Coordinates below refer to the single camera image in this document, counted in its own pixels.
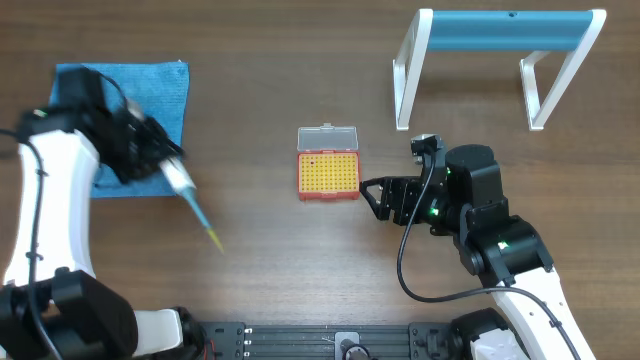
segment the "open plastic box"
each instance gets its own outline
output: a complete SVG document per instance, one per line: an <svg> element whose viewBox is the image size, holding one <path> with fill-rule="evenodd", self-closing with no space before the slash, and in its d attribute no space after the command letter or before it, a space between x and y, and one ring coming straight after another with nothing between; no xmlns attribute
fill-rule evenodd
<svg viewBox="0 0 640 360"><path fill-rule="evenodd" d="M360 196L360 153L354 126L298 129L300 200L352 199Z"/></svg>

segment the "transparent lid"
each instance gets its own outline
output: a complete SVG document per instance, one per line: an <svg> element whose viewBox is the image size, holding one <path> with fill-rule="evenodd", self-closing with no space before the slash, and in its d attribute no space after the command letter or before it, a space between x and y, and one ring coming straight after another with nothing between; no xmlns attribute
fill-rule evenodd
<svg viewBox="0 0 640 360"><path fill-rule="evenodd" d="M331 126L298 129L298 151L358 150L355 126Z"/></svg>

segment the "yellow pipette tip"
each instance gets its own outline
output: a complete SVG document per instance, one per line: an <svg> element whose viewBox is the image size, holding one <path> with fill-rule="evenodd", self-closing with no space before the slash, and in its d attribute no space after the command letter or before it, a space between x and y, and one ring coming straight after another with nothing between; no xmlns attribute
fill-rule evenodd
<svg viewBox="0 0 640 360"><path fill-rule="evenodd" d="M215 231L213 231L212 228L208 228L207 234L209 234L209 237L211 237L213 243L216 244L218 250L220 250L220 252L224 254L224 248L222 247L222 243L220 242L220 239L218 239L218 235L216 235Z"/></svg>

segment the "wooden tabletop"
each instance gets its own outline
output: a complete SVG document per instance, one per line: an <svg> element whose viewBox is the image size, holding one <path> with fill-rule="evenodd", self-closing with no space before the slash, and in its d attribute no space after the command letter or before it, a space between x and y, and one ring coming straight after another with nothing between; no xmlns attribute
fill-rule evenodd
<svg viewBox="0 0 640 360"><path fill-rule="evenodd" d="M410 131L396 132L391 61L420 7L585 10L604 29L544 131L530 132L521 53L428 54ZM0 127L47 102L55 64L188 62L185 163L226 254L180 198L91 201L100 281L136 309L183 305L254 324L450 321L488 296L420 304L398 285L403 228L363 199L302 203L300 126L358 129L363 178L416 175L409 139L493 148L512 213L542 235L599 359L637 358L640 337L640 3L218 0L0 2ZM543 93L562 62L537 68ZM21 169L0 143L0 265L15 242ZM451 239L412 232L407 282L424 295L479 286Z"/></svg>

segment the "brown wood surface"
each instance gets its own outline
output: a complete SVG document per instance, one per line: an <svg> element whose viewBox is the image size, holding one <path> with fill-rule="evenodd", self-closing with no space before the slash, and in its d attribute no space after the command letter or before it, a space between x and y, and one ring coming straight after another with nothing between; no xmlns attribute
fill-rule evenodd
<svg viewBox="0 0 640 360"><path fill-rule="evenodd" d="M542 132L529 132L519 53L429 54L409 132L393 120L391 60L416 9L590 9L607 23ZM91 202L98 278L138 309L183 305L200 319L260 324L449 321L493 305L420 304L400 289L402 228L364 200L301 203L296 136L358 128L364 178L413 175L409 139L491 146L512 212L543 236L600 359L638 358L640 3L616 1L0 2L0 126L46 103L57 63L190 64L186 166L226 246L220 256L179 198ZM561 57L540 63L546 92ZM0 143L0 266L15 241L20 163ZM420 294L478 286L450 239L412 233Z"/></svg>

